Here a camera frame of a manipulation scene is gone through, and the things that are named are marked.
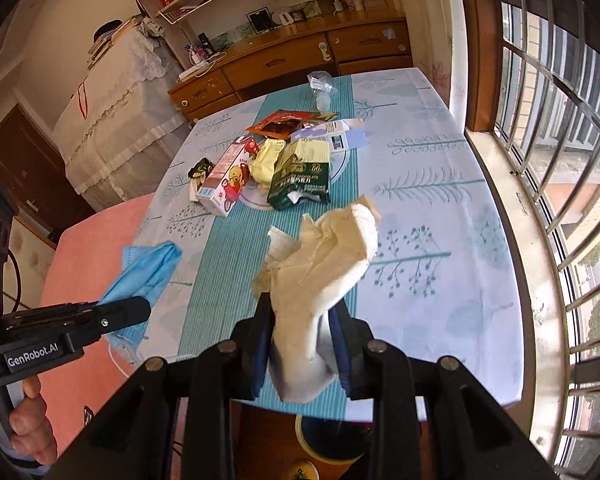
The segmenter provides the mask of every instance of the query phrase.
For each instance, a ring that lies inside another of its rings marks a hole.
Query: yellow wrapper
[[[249,163],[249,172],[253,179],[263,186],[270,186],[278,155],[284,149],[286,142],[281,139],[267,139],[260,147],[255,160]]]

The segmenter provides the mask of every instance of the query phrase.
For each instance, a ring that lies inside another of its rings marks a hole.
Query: wooden drawer
[[[362,72],[374,72],[376,70],[411,67],[413,67],[411,56],[384,56],[340,63],[338,65],[338,72],[340,75],[350,75]]]
[[[225,95],[234,93],[234,89],[219,70],[202,77],[192,79],[186,86],[171,94],[171,99],[185,115],[209,104]]]
[[[236,94],[229,94],[226,97],[222,97],[218,99],[218,101],[213,101],[208,105],[198,108],[197,110],[193,110],[187,114],[187,118],[190,121],[199,121],[200,119],[204,119],[208,115],[215,114],[221,110],[225,110],[231,106],[240,104],[241,101]]]
[[[229,63],[222,67],[222,71],[235,89],[247,88],[274,77],[332,62],[332,59],[326,61],[322,57],[318,47],[321,42],[326,44],[321,33],[285,41]]]
[[[327,32],[337,62],[365,57],[410,56],[409,33],[405,22],[373,23]]]

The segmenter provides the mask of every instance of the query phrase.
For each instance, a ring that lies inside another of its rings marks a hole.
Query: human hand
[[[22,389],[25,398],[9,415],[16,433],[11,437],[11,446],[20,455],[30,456],[42,465],[51,465],[58,459],[58,443],[46,418],[46,402],[40,396],[38,376],[24,379]]]

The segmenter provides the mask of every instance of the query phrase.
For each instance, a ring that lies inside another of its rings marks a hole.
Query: teal stripe
[[[338,118],[355,117],[350,76],[335,80],[337,95],[331,110]],[[254,123],[279,109],[315,110],[315,99],[309,85],[267,95]],[[317,219],[332,208],[344,207],[358,197],[358,158],[350,152],[349,163],[342,176],[331,186],[331,204],[304,202],[284,211],[259,211],[238,202],[227,218],[215,218],[200,269],[192,288],[178,354],[198,355],[204,349],[231,335],[235,323],[253,315],[256,301],[251,295],[251,280],[260,270],[267,250],[270,226],[297,237],[300,219],[309,213]],[[356,289],[345,296],[349,311],[356,313]],[[267,374],[256,405],[270,410],[322,418],[344,418],[346,396],[337,382],[308,404],[282,403]]]

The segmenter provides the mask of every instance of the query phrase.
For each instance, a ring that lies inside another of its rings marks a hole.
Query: tablecloth
[[[365,122],[368,146],[331,159],[331,204],[274,211],[250,185],[228,218],[188,199],[187,172],[279,108],[315,110],[308,85],[257,98],[200,121],[167,170],[134,244],[165,240],[181,264],[149,323],[129,345],[138,362],[196,355],[253,314],[250,281],[271,225],[298,234],[302,213],[318,218],[359,195],[382,213],[379,249],[345,297],[377,338],[407,355],[457,356],[501,404],[520,399],[523,337],[512,261],[491,191],[469,144],[418,69],[335,79],[331,110]],[[284,412],[371,420],[371,402],[352,402],[336,382],[314,402],[282,403],[267,377],[257,405]]]

